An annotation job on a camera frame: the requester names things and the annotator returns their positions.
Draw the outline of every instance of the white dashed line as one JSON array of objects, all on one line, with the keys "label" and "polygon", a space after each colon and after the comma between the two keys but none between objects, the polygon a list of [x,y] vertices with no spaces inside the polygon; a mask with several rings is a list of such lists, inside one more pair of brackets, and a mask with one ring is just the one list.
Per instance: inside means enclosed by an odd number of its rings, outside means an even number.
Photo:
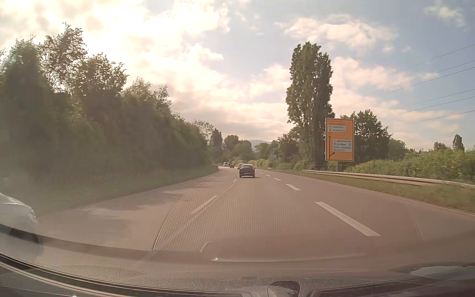
[{"label": "white dashed line", "polygon": [[337,218],[339,218],[342,221],[346,222],[349,226],[357,229],[360,233],[362,233],[366,236],[380,236],[379,233],[376,233],[375,231],[373,231],[373,230],[369,229],[368,227],[362,225],[358,221],[348,217],[346,214],[340,212],[339,210],[336,210],[332,206],[329,206],[328,204],[326,204],[324,202],[315,202],[315,203],[322,206],[328,212],[334,214]]},{"label": "white dashed line", "polygon": [[287,186],[290,186],[294,191],[301,191],[300,189],[296,188],[295,186],[293,185],[290,185],[290,184],[286,184]]},{"label": "white dashed line", "polygon": [[196,209],[194,209],[191,213],[196,213],[198,211],[200,211],[203,207],[205,207],[208,203],[212,202],[212,200],[214,200],[215,198],[217,197],[217,195],[214,195],[212,196],[212,198],[206,200],[205,202],[203,202],[203,204],[199,205],[199,207],[197,207]]}]

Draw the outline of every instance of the tree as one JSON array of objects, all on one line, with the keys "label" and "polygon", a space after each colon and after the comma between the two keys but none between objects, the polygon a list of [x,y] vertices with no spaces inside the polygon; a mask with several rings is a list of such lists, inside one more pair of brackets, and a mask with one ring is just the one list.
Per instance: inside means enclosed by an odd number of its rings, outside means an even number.
[{"label": "tree", "polygon": [[214,129],[210,136],[210,152],[214,163],[221,162],[223,156],[223,138],[221,137],[221,132],[217,129]]},{"label": "tree", "polygon": [[82,33],[81,28],[72,29],[65,23],[62,34],[46,36],[40,45],[42,70],[53,88],[66,89],[69,86],[69,76],[74,71],[74,63],[87,55]]},{"label": "tree", "polygon": [[444,151],[448,149],[448,147],[446,146],[446,144],[442,143],[442,142],[434,142],[434,151]]},{"label": "tree", "polygon": [[199,132],[206,139],[206,141],[209,141],[212,132],[214,131],[214,126],[208,122],[197,119],[194,121],[193,124],[199,129]]},{"label": "tree", "polygon": [[262,142],[255,146],[258,150],[258,159],[268,159],[270,155],[271,145],[265,142]]},{"label": "tree", "polygon": [[298,140],[294,137],[294,133],[283,134],[277,143],[282,162],[290,162],[298,154]]},{"label": "tree", "polygon": [[285,99],[288,123],[301,131],[304,158],[317,167],[323,167],[325,161],[325,119],[335,116],[329,103],[333,93],[331,59],[320,48],[310,42],[294,48],[289,68],[291,85]]},{"label": "tree", "polygon": [[406,144],[400,140],[390,138],[390,142],[388,143],[388,158],[394,160],[401,160],[404,159],[406,156],[406,152],[408,149],[406,148]]},{"label": "tree", "polygon": [[251,160],[254,159],[252,154],[252,144],[248,140],[242,140],[237,145],[234,146],[232,150],[232,155],[242,160]]},{"label": "tree", "polygon": [[122,63],[87,55],[80,29],[3,53],[0,174],[68,189],[210,164],[205,136],[171,112],[167,88],[142,78],[125,87]]},{"label": "tree", "polygon": [[234,146],[236,146],[239,143],[239,136],[237,135],[227,135],[224,140],[225,147],[229,151],[234,151]]},{"label": "tree", "polygon": [[341,118],[354,120],[356,164],[388,157],[391,135],[388,133],[388,127],[384,127],[371,110],[359,111],[357,114],[353,112],[349,117]]},{"label": "tree", "polygon": [[452,141],[452,147],[455,151],[464,151],[465,145],[463,145],[463,138],[459,134],[454,136],[454,140]]},{"label": "tree", "polygon": [[214,129],[212,131],[212,136],[210,136],[210,145],[214,147],[223,147],[223,138],[221,137],[221,132],[219,130]]}]

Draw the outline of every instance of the grass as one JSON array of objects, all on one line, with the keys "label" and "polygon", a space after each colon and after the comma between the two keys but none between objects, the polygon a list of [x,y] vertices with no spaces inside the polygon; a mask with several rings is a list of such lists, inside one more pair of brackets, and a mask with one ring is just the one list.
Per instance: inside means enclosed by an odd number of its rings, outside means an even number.
[{"label": "grass", "polygon": [[292,170],[273,170],[277,172],[291,173],[339,183],[347,186],[355,186],[396,196],[424,201],[433,205],[461,209],[475,213],[475,189],[461,186],[434,185],[414,186],[403,183],[336,177],[334,175],[319,175],[312,173],[300,173]]},{"label": "grass", "polygon": [[150,174],[117,179],[95,177],[93,181],[75,181],[70,187],[20,183],[8,188],[4,193],[30,205],[36,214],[45,215],[169,186],[200,178],[216,171],[217,166],[215,165],[195,169],[158,170]]}]

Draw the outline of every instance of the detour sign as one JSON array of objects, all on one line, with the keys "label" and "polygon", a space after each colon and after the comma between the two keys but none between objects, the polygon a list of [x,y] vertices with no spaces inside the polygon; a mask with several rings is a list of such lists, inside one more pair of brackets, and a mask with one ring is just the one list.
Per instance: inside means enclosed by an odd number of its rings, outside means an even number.
[{"label": "detour sign", "polygon": [[352,119],[326,118],[326,160],[355,160],[355,129]]}]

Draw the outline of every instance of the guardrail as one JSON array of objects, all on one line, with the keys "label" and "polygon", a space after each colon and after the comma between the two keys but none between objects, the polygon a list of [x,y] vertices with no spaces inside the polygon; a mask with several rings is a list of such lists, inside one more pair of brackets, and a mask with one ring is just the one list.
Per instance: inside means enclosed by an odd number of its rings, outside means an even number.
[{"label": "guardrail", "polygon": [[432,180],[432,179],[411,178],[411,177],[397,177],[394,175],[382,175],[382,174],[366,174],[366,173],[319,171],[319,170],[302,170],[300,172],[323,174],[323,175],[336,175],[336,176],[359,178],[359,179],[384,180],[384,181],[389,181],[389,182],[408,183],[408,184],[417,185],[417,186],[428,186],[428,185],[439,184],[439,185],[462,186],[464,188],[475,189],[475,185],[471,185],[469,183],[463,183],[463,182],[456,182],[456,181]]}]

